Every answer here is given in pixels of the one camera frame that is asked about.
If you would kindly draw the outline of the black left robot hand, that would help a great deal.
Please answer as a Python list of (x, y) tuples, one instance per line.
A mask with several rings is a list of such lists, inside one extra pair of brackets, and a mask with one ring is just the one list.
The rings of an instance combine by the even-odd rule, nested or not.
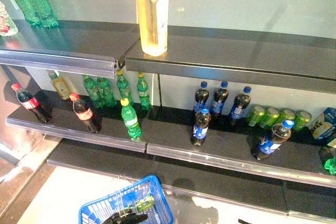
[(141, 223), (148, 219), (147, 214), (139, 214), (134, 209), (127, 208), (119, 212), (113, 213), (102, 223)]

